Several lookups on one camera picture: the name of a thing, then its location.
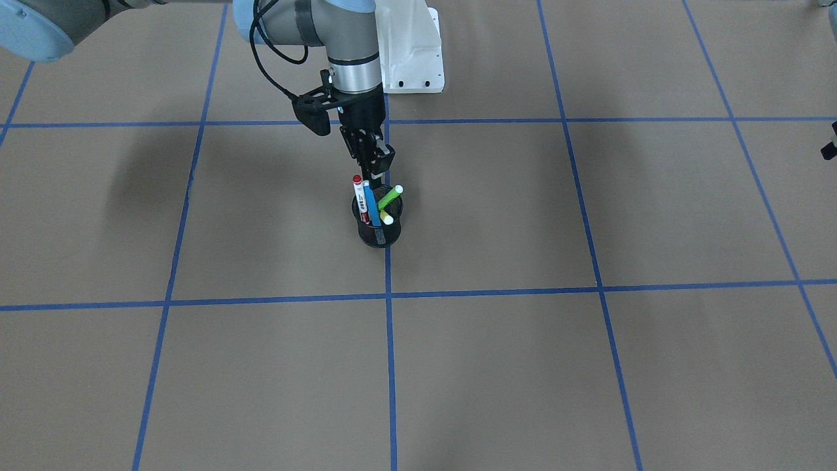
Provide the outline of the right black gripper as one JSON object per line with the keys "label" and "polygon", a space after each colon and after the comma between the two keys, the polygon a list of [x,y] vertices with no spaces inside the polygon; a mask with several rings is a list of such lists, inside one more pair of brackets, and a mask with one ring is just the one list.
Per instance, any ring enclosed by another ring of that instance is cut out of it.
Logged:
{"label": "right black gripper", "polygon": [[374,178],[388,172],[396,155],[394,147],[383,142],[384,88],[379,84],[367,92],[339,92],[341,134],[350,157],[358,161],[364,180],[371,186]]}

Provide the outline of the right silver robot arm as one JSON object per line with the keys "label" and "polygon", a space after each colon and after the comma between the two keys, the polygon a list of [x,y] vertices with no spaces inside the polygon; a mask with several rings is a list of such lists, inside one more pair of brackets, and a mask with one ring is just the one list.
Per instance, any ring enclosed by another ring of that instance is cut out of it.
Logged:
{"label": "right silver robot arm", "polygon": [[[188,13],[202,18],[222,8],[233,12],[255,66],[289,102],[296,120],[317,136],[327,136],[335,111],[360,179],[380,187],[396,153],[383,137],[386,102],[373,1],[3,1],[2,48],[50,63],[101,29],[115,37],[114,25],[129,19],[174,13],[192,32],[196,21],[187,19]],[[302,65],[314,48],[324,52],[326,62],[320,84],[308,92],[283,86],[261,59],[262,52],[270,52]]]}

